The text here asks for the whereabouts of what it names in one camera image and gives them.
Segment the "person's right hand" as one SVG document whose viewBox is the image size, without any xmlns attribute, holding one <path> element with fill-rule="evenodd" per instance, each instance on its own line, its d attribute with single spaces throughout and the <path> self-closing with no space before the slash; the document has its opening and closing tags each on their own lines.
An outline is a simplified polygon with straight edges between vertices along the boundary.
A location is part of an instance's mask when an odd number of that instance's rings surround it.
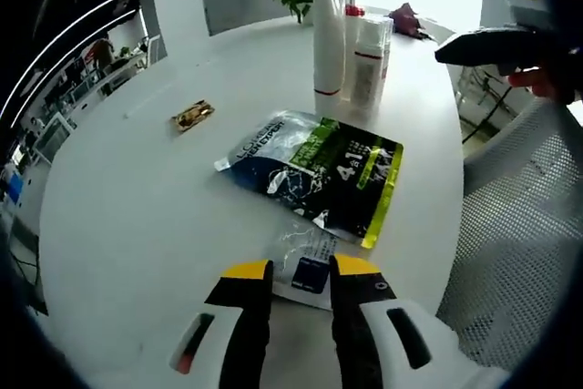
<svg viewBox="0 0 583 389">
<path fill-rule="evenodd" d="M 534 96 L 568 106 L 582 100 L 580 75 L 572 67 L 545 65 L 520 70 L 507 76 L 511 87 L 527 88 Z"/>
</svg>

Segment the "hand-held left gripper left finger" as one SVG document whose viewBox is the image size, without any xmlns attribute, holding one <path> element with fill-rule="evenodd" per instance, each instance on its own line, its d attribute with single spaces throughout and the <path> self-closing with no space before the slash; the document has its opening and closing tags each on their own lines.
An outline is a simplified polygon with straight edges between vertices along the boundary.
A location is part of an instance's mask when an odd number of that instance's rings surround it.
<svg viewBox="0 0 583 389">
<path fill-rule="evenodd" d="M 196 388 L 258 388 L 270 340 L 273 262 L 233 265 L 221 274 L 169 365 Z"/>
</svg>

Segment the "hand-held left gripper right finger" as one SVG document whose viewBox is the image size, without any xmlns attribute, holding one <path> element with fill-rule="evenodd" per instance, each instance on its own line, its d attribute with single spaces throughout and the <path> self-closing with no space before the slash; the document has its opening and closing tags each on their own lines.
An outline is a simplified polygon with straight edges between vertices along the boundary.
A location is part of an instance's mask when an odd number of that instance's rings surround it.
<svg viewBox="0 0 583 389">
<path fill-rule="evenodd" d="M 459 388 L 461 353 L 453 332 L 398 299 L 369 261 L 330 259 L 332 337 L 343 388 Z"/>
</svg>

